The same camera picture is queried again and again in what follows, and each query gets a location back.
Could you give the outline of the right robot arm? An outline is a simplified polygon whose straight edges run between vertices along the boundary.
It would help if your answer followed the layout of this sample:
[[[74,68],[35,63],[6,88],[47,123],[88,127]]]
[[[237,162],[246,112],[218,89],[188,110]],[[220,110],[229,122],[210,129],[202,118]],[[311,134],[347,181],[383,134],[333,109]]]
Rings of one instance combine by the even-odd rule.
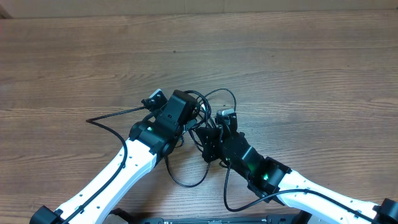
[[[248,144],[244,133],[228,128],[198,128],[206,156],[215,156],[243,177],[258,199],[241,207],[274,200],[327,223],[397,223],[397,202],[385,198],[378,205],[356,200],[322,187],[297,171],[260,155]]]

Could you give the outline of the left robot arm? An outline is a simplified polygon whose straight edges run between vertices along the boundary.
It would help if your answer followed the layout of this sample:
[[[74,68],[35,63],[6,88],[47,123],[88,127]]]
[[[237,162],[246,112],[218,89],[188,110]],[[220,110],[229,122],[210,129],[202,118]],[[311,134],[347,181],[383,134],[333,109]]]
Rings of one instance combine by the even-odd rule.
[[[166,99],[155,91],[143,104],[151,113],[133,125],[117,156],[78,194],[52,211],[40,207],[30,224],[103,223],[129,189],[176,147],[195,124],[199,108],[190,91],[175,90]]]

